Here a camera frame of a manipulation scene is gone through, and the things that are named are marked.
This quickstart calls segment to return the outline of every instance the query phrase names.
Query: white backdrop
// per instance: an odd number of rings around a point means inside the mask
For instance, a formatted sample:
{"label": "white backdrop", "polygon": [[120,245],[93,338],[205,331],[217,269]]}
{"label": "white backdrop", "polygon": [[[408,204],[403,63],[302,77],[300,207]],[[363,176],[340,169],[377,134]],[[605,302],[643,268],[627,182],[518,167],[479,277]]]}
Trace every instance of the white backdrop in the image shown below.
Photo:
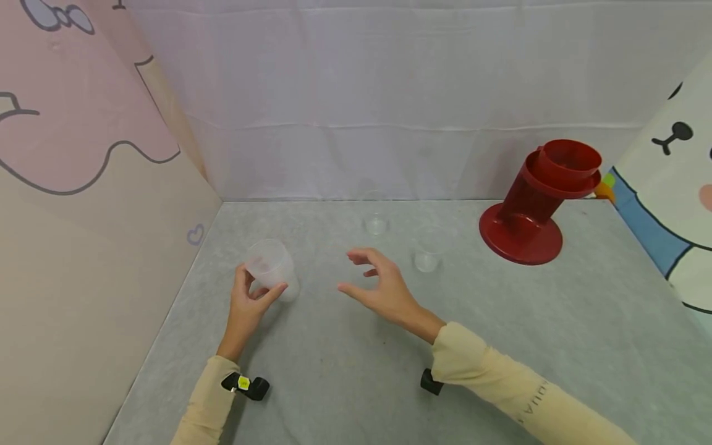
{"label": "white backdrop", "polygon": [[502,197],[610,166],[712,48],[710,1],[124,0],[226,200]]}

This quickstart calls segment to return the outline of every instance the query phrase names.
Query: heart drawing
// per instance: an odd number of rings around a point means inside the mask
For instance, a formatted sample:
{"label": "heart drawing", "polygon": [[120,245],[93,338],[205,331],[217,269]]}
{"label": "heart drawing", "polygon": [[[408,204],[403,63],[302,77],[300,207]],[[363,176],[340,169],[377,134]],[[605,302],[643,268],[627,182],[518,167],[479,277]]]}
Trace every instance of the heart drawing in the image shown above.
{"label": "heart drawing", "polygon": [[188,236],[186,237],[188,239],[188,244],[192,246],[200,246],[200,243],[203,241],[204,234],[205,227],[203,224],[198,224],[195,226],[195,229],[188,230]]}

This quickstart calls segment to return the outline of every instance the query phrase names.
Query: left hand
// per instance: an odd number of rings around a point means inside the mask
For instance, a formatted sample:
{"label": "left hand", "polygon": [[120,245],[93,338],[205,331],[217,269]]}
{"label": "left hand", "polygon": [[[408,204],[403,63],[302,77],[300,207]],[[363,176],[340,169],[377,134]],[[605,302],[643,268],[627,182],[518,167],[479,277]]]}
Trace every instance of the left hand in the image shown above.
{"label": "left hand", "polygon": [[254,281],[255,278],[244,264],[237,266],[235,284],[230,293],[227,327],[216,353],[232,362],[237,362],[240,358],[247,340],[257,329],[262,316],[287,288],[287,283],[280,283],[272,289],[259,288],[250,293],[250,286]]}

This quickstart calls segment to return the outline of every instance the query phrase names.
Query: beige sleeve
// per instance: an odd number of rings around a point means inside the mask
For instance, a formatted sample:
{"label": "beige sleeve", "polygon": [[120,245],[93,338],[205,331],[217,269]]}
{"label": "beige sleeve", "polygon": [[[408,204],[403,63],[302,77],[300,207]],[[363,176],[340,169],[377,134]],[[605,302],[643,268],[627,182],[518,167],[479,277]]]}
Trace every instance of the beige sleeve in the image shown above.
{"label": "beige sleeve", "polygon": [[462,325],[440,329],[433,355],[436,381],[469,388],[544,444],[635,444],[618,426]]}
{"label": "beige sleeve", "polygon": [[239,371],[226,358],[215,355],[208,359],[171,445],[217,445],[235,398],[235,393],[224,389],[221,383]]}

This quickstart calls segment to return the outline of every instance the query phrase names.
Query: pink cheek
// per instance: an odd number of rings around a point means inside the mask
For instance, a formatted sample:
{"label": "pink cheek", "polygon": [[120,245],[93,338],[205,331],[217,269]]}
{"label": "pink cheek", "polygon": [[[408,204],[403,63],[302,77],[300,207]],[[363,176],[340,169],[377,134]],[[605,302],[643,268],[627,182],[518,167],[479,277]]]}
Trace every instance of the pink cheek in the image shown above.
{"label": "pink cheek", "polygon": [[705,209],[712,211],[712,184],[700,187],[700,202],[705,206]]}

